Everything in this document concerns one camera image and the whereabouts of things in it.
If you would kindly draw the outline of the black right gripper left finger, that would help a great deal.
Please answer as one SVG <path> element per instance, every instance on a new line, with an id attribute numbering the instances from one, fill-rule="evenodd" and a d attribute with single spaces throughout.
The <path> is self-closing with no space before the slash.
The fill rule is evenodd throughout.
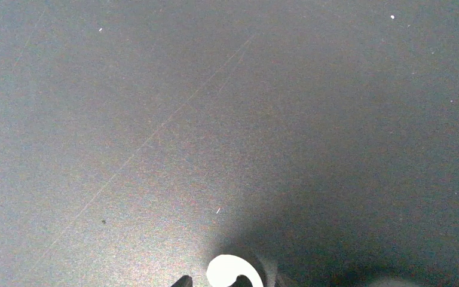
<path id="1" fill-rule="evenodd" d="M 193 287 L 193 279 L 189 275 L 183 275 L 171 287 Z"/>

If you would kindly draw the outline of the white earbud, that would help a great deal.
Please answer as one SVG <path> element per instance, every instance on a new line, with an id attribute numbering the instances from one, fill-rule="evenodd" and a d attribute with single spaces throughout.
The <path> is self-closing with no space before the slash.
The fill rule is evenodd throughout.
<path id="1" fill-rule="evenodd" d="M 254 266 L 235 255 L 216 256 L 209 262 L 206 270 L 210 286 L 215 287 L 231 286 L 236 283 L 239 276 L 249 279 L 251 286 L 264 287 L 263 280 Z"/>

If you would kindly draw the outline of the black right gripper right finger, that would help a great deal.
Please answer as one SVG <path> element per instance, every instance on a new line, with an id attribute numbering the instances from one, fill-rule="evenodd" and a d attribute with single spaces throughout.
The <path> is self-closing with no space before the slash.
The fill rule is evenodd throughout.
<path id="1" fill-rule="evenodd" d="M 297 282 L 283 273 L 278 273 L 274 287 L 297 287 Z"/>

